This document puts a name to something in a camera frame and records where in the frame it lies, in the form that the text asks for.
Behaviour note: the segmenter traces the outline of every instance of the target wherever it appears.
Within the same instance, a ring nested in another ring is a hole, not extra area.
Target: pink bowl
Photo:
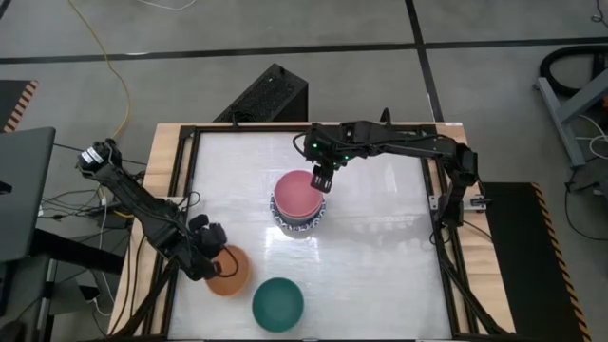
[[[309,219],[323,203],[323,194],[311,187],[313,174],[291,171],[275,185],[275,204],[278,211],[290,219]]]

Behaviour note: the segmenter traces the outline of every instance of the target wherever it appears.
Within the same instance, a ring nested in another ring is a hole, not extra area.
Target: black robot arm
[[[311,186],[325,193],[332,189],[333,172],[353,158],[391,153],[437,160],[451,182],[435,215],[446,226],[463,224],[463,196],[477,181],[477,154],[465,144],[444,135],[410,135],[366,121],[338,126],[313,123],[302,135],[306,138],[301,152],[316,164]]]
[[[221,226],[199,216],[186,227],[176,203],[153,197],[123,169],[114,141],[95,142],[79,155],[77,167],[85,178],[111,191],[142,223],[148,243],[166,259],[177,262],[190,279],[208,279],[221,272],[211,261],[226,243]]]
[[[297,138],[301,136],[305,136],[303,151],[296,144]],[[449,229],[463,224],[463,196],[467,187],[478,180],[477,154],[465,144],[457,143],[450,137],[440,134],[397,132],[390,124],[359,121],[326,126],[313,123],[308,131],[294,137],[294,147],[307,161],[315,163],[311,186],[325,193],[332,189],[333,172],[357,157],[367,158],[391,153],[436,160],[446,171],[450,185],[446,194],[440,199],[434,219]],[[436,237],[441,236],[440,232],[434,234]],[[489,335],[468,334],[467,340],[534,341],[501,328],[462,281],[447,255],[444,244],[436,245],[440,267],[456,285],[465,302],[489,333]]]

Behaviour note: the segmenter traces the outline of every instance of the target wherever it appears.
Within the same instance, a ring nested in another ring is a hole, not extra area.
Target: black mat
[[[485,183],[487,219],[517,333],[542,341],[591,341],[542,191]]]
[[[36,81],[0,80],[0,133],[17,128],[37,86]]]

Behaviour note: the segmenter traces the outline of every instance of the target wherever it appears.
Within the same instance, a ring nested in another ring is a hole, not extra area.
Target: yellow cable
[[[121,133],[121,131],[124,128],[124,125],[126,124],[129,117],[131,116],[131,95],[129,94],[129,89],[126,87],[126,83],[124,82],[123,77],[118,73],[118,71],[116,71],[114,69],[114,67],[112,67],[110,60],[107,57],[107,52],[105,52],[104,45],[102,44],[102,41],[99,39],[99,37],[95,33],[95,30],[93,29],[93,27],[87,22],[85,17],[78,11],[78,9],[76,9],[76,6],[74,5],[74,3],[72,3],[72,0],[67,0],[67,1],[68,1],[69,5],[72,7],[72,9],[76,12],[76,14],[78,14],[78,16],[83,21],[83,23],[85,23],[86,27],[88,28],[88,31],[91,32],[91,34],[93,35],[93,38],[95,38],[95,40],[97,41],[97,44],[99,45],[99,48],[102,50],[102,54],[104,55],[104,59],[105,59],[105,62],[107,63],[107,67],[121,81],[121,85],[123,85],[124,94],[126,95],[126,113],[124,114],[123,122],[121,123],[121,125],[118,126],[118,128],[116,128],[116,130],[114,131],[114,134],[112,134],[112,139],[115,139],[116,136],[119,133]]]
[[[125,213],[121,213],[118,210],[114,210],[114,214],[120,216],[123,219],[133,219],[135,216],[132,214],[125,214]]]

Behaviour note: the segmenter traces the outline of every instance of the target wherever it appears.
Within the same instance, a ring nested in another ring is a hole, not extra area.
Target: black floor stripe
[[[411,24],[411,31],[414,36],[416,51],[418,52],[418,59],[420,60],[422,76],[425,80],[425,87],[427,88],[430,110],[432,111],[434,121],[437,123],[442,123],[444,121],[444,114],[441,110],[441,105],[439,104],[439,95],[437,94],[437,88],[435,87],[435,80],[433,80],[433,74],[430,70],[427,50],[425,49],[425,41],[422,37],[420,23],[418,22],[418,14],[416,14],[416,8],[414,7],[413,0],[405,1],[406,7],[408,8],[409,23]]]
[[[425,43],[425,48],[426,49],[513,48],[513,47],[546,47],[546,46],[584,45],[584,44],[608,44],[608,37]]]
[[[112,61],[140,61],[156,59],[205,58],[205,57],[231,57],[231,56],[260,56],[297,53],[324,53],[324,52],[359,52],[359,51],[393,51],[414,48],[414,44],[358,44],[335,45],[318,47],[261,47],[236,48],[220,50],[195,50],[175,52],[150,52],[130,54],[110,54],[107,57]],[[103,55],[74,55],[51,57],[9,57],[0,58],[0,65],[14,64],[46,64],[46,63],[75,63],[75,62],[101,62]]]
[[[65,148],[65,149],[69,149],[69,150],[72,150],[72,151],[77,151],[77,152],[83,152],[84,151],[84,150],[82,150],[80,148],[64,145],[62,143],[57,143],[57,142],[54,142],[53,145],[55,145],[57,147],[62,147],[62,148]],[[128,159],[125,159],[125,158],[123,158],[123,162],[130,162],[130,163],[134,163],[134,164],[137,164],[137,165],[147,166],[147,164],[144,163],[144,162],[141,162],[141,161],[132,161],[132,160],[128,160]]]
[[[480,42],[443,42],[443,43],[395,43],[395,44],[355,44],[332,45],[317,47],[260,47],[260,48],[229,48],[218,50],[190,50],[149,53],[116,53],[108,55],[112,61],[142,61],[157,59],[184,59],[232,56],[262,56],[298,53],[329,53],[329,52],[360,52],[360,51],[395,51],[410,49],[453,49],[453,48],[514,48],[514,47],[545,47],[560,45],[608,44],[608,37],[595,38],[556,38],[556,39],[524,39],[505,41]],[[100,54],[72,56],[41,56],[41,57],[5,57],[0,58],[0,65],[20,64],[50,64],[50,63],[80,63],[102,62]]]
[[[7,11],[7,8],[10,5],[11,0],[4,0],[2,4],[0,4],[0,19],[4,16],[4,13]]]

